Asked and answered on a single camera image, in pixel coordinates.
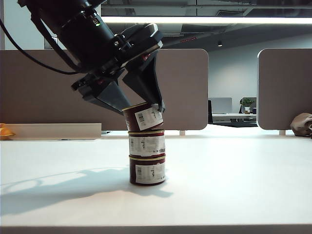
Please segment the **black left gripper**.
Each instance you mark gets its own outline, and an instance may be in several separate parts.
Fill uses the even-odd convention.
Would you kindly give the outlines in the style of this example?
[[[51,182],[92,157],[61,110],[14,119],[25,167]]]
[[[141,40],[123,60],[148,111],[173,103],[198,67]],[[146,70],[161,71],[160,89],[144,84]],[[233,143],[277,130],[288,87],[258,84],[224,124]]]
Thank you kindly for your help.
[[[165,104],[156,76],[157,50],[161,36],[75,39],[71,53],[79,61],[79,72],[85,76],[72,84],[84,99],[96,99],[98,105],[123,115],[131,106],[118,85],[123,70],[123,82],[146,102],[163,113]]]

